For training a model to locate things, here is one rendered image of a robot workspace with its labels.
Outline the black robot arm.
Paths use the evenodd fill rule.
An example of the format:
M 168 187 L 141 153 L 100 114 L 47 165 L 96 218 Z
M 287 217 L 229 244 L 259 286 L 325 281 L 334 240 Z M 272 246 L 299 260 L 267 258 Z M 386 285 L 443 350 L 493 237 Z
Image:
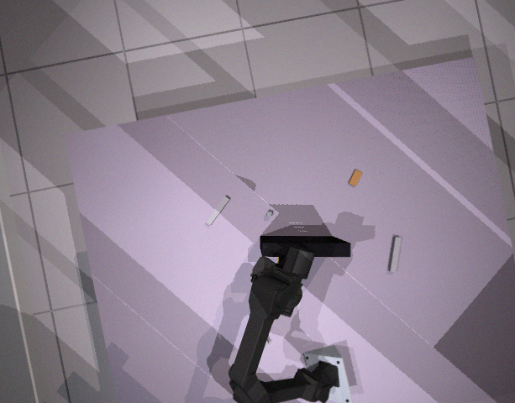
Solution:
M 326 403 L 330 390 L 339 388 L 339 367 L 321 360 L 313 372 L 303 367 L 291 379 L 264 382 L 255 374 L 274 320 L 280 315 L 291 317 L 300 303 L 300 284 L 307 279 L 315 254 L 292 244 L 284 266 L 261 256 L 252 269 L 250 318 L 229 368 L 229 384 L 237 403 L 281 403 L 299 398 Z

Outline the orange-brown rectangular block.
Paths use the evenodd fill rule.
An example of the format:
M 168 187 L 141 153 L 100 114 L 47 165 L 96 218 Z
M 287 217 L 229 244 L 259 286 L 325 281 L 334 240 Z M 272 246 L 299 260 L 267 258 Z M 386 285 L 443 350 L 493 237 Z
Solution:
M 361 175 L 362 175 L 362 172 L 355 170 L 354 174 L 352 175 L 352 177 L 349 181 L 349 184 L 351 184 L 352 186 L 356 186 Z

